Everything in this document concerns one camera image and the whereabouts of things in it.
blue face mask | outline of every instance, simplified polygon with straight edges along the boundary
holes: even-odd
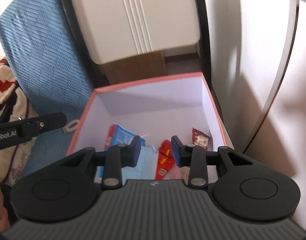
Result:
[[[158,154],[154,149],[141,146],[137,165],[134,168],[122,168],[123,185],[128,179],[155,179]]]

blue cushion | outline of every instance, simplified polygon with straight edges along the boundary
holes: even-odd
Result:
[[[0,17],[0,40],[39,115],[80,118],[92,89],[60,0],[14,0]],[[24,175],[65,157],[71,138],[62,130],[39,135]]]

patterned blanket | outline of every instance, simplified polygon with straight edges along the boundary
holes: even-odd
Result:
[[[36,116],[7,60],[0,60],[0,124]],[[13,186],[20,179],[34,142],[35,138],[0,150],[0,182]]]

gray ribbed plate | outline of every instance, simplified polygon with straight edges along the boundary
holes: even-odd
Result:
[[[262,225],[232,219],[207,192],[191,190],[182,180],[129,180],[105,191],[80,217],[57,224],[20,220],[4,235],[10,240],[293,240],[306,232],[289,219]]]

red snack package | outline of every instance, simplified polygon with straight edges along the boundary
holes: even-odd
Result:
[[[106,141],[104,146],[105,150],[112,146],[112,138],[114,136],[115,130],[116,130],[116,124],[111,125],[109,128],[108,135],[106,136]]]
[[[165,140],[158,149],[158,160],[156,169],[156,179],[163,179],[166,173],[174,166],[175,160],[171,151],[171,142]]]
[[[207,136],[205,133],[193,128],[192,130],[192,141],[195,145],[202,146],[205,151],[208,147],[208,141],[210,140],[210,137]]]

